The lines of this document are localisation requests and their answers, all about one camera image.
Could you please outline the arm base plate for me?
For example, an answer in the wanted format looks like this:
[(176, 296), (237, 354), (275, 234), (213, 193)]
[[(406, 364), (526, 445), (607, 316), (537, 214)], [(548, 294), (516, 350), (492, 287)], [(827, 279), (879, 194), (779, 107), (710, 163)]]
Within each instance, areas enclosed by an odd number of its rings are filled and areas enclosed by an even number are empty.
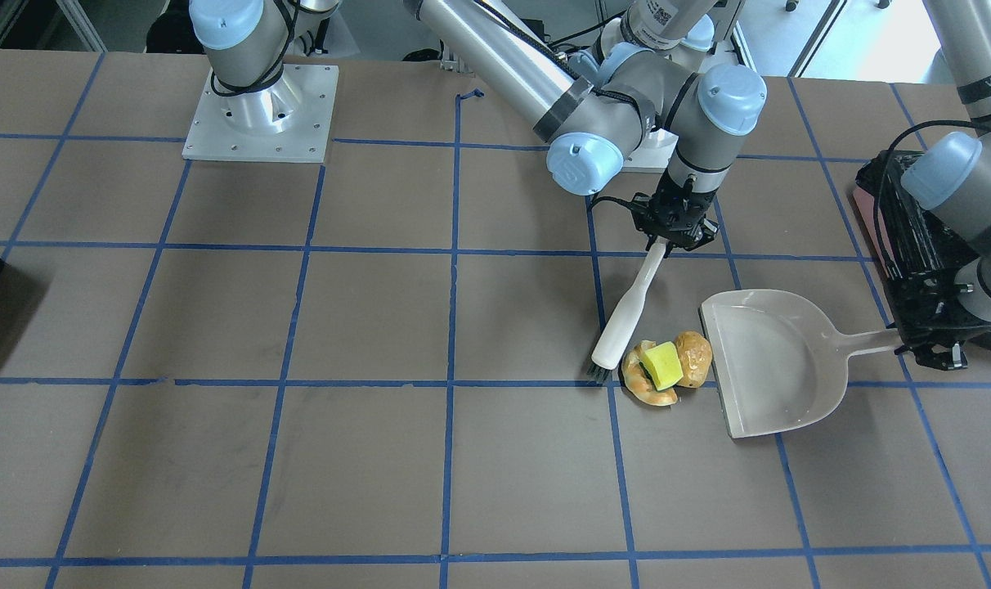
[(322, 164), (326, 160), (339, 68), (286, 65), (275, 85), (219, 96), (205, 79), (186, 135), (186, 160)]
[(650, 132), (641, 144), (624, 156), (623, 173), (662, 173), (674, 154), (679, 137), (667, 130)]

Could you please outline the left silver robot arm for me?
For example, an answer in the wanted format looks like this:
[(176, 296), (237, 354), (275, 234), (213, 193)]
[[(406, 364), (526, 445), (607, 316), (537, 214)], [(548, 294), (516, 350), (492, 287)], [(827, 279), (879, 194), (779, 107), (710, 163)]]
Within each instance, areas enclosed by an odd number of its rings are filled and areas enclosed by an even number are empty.
[(926, 1), (967, 120), (922, 152), (903, 137), (870, 160), (872, 243), (899, 333), (898, 353), (940, 371), (966, 368), (962, 347), (991, 333), (991, 1)]

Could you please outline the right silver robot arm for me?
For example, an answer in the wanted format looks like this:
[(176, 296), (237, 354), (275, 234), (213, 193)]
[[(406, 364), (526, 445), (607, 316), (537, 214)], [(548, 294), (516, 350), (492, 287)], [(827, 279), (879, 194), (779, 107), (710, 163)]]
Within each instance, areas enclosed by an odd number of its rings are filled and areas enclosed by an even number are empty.
[(603, 189), (646, 138), (676, 143), (650, 195), (623, 202), (649, 242), (695, 250), (716, 238), (707, 216), (767, 101), (767, 83), (741, 64), (705, 72), (669, 52), (711, 1), (634, 1), (576, 62), (558, 57), (500, 1), (406, 1), (405, 9), (531, 124), (565, 191)]

